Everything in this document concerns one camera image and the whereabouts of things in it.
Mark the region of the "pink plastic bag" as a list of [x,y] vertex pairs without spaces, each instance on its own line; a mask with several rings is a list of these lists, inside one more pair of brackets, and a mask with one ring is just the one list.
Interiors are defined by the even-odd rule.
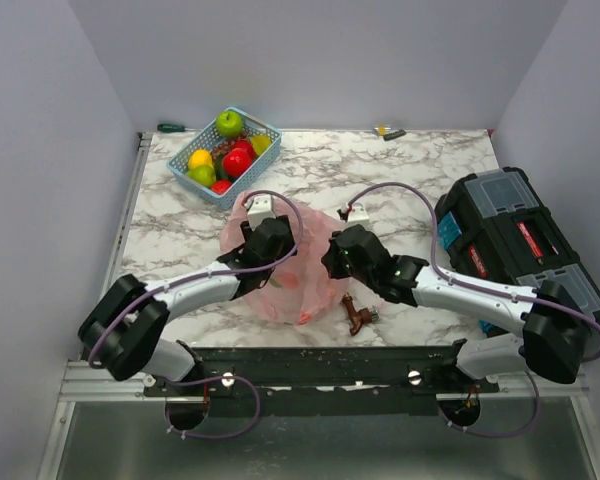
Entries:
[[262,288],[244,296],[267,321],[303,325],[336,307],[347,292],[347,279],[331,279],[321,262],[342,222],[296,201],[303,221],[299,252],[276,267]]

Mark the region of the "red fake fruit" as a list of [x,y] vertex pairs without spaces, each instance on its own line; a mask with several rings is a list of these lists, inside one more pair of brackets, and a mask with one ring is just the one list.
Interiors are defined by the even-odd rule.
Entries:
[[242,149],[232,149],[222,161],[225,171],[234,178],[240,177],[252,165],[253,160]]
[[216,180],[210,187],[210,189],[217,195],[224,195],[229,188],[232,186],[232,182],[229,180]]

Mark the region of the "green fake fruit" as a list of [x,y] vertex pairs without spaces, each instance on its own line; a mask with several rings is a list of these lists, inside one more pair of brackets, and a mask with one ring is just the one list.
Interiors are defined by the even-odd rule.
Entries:
[[187,176],[199,185],[210,189],[216,182],[216,172],[212,165],[202,164],[187,171]]

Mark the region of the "green fake apple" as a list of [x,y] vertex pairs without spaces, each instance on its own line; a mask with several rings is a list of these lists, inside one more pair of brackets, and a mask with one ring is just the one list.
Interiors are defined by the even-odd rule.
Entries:
[[239,113],[225,110],[216,117],[215,127],[222,137],[235,138],[242,132],[243,119]]

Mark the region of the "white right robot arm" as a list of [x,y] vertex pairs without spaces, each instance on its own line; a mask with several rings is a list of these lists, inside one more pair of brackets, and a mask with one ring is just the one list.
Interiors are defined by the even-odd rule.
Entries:
[[500,336],[457,342],[456,357],[439,370],[451,391],[521,370],[558,384],[577,377],[591,330],[558,283],[505,285],[439,269],[424,259],[391,254],[360,225],[333,233],[322,263],[331,278],[353,278],[390,303],[449,310],[502,329]]

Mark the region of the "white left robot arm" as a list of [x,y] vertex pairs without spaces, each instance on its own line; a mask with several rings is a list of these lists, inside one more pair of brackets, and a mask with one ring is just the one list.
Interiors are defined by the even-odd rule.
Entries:
[[266,218],[256,228],[244,221],[241,229],[241,245],[197,272],[162,282],[142,282],[132,274],[116,280],[78,330],[89,360],[117,381],[145,373],[167,380],[181,395],[194,393],[202,380],[200,358],[184,342],[163,339],[165,326],[263,287],[297,249],[286,215]]

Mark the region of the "green fake avocado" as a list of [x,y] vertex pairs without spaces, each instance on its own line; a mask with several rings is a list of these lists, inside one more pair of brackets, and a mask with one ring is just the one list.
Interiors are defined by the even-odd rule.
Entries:
[[217,180],[227,180],[233,182],[233,178],[225,171],[222,164],[216,164],[214,166]]

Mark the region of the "yellow fake starfruit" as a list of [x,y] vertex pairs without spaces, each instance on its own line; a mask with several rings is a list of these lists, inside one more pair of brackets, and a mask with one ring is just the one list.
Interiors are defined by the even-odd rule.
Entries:
[[249,142],[257,156],[261,156],[271,145],[272,141],[267,135],[254,135]]

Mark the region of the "red fake pomegranate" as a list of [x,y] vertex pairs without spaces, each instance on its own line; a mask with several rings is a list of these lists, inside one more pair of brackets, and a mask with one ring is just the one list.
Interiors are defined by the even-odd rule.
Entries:
[[239,140],[234,145],[235,148],[244,150],[250,157],[251,160],[255,160],[258,154],[254,150],[252,144],[248,140]]

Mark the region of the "purple fake grapes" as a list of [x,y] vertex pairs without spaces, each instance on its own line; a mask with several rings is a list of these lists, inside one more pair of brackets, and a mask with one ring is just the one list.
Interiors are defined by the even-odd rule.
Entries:
[[212,148],[211,154],[213,157],[224,157],[228,152],[230,152],[234,148],[237,142],[246,139],[247,134],[244,132],[240,133],[237,137],[224,139]]

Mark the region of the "yellow fake pear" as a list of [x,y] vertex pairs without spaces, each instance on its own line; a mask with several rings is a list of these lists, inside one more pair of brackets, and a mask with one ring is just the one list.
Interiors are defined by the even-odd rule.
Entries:
[[213,166],[213,156],[208,150],[197,149],[188,158],[188,168],[193,170],[202,165]]

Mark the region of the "light blue plastic basket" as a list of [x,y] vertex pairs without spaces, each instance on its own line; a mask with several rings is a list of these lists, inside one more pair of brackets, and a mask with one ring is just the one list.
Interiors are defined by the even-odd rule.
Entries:
[[167,168],[186,190],[222,210],[277,159],[281,132],[229,107],[172,157]]

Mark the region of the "yellow black small tool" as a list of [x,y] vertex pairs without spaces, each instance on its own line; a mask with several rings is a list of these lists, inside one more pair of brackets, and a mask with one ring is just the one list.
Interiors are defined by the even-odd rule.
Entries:
[[384,141],[393,141],[406,134],[404,129],[392,128],[389,125],[377,125],[373,128],[373,133]]

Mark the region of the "black plastic toolbox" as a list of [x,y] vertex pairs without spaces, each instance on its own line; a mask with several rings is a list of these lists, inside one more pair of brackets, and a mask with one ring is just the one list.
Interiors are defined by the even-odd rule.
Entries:
[[600,323],[600,289],[522,169],[457,180],[438,200],[435,215],[455,271],[510,285],[556,282]]

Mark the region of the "black mounting bar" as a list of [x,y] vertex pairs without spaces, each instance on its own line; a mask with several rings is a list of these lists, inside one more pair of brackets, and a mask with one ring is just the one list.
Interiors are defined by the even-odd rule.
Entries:
[[433,416],[438,395],[462,399],[471,392],[498,390],[457,370],[452,356],[458,350],[456,346],[199,348],[201,362],[193,377],[213,378],[209,387],[178,387],[159,379],[144,394],[186,403],[207,396],[211,414],[247,416],[255,396],[241,383],[224,386],[219,377],[231,373],[257,388],[264,416]]

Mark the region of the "green handled screwdriver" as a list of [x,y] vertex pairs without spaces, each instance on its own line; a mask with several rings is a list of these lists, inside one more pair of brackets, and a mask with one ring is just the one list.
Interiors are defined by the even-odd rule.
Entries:
[[173,124],[173,123],[159,123],[156,126],[156,130],[161,133],[183,133],[187,131],[184,125]]

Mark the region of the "metal rail at table edge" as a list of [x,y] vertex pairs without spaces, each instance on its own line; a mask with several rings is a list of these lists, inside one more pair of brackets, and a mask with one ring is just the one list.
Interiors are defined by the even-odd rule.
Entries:
[[127,192],[125,195],[124,202],[122,204],[122,210],[119,217],[116,233],[114,235],[113,246],[107,269],[105,272],[103,284],[100,290],[99,298],[102,298],[112,283],[117,279],[119,274],[124,248],[128,237],[129,228],[131,225],[133,212],[136,206],[142,176],[146,166],[147,158],[150,151],[151,142],[153,140],[153,132],[142,132],[138,134],[139,145],[136,152],[136,157],[133,163],[131,171],[131,177],[128,184]]

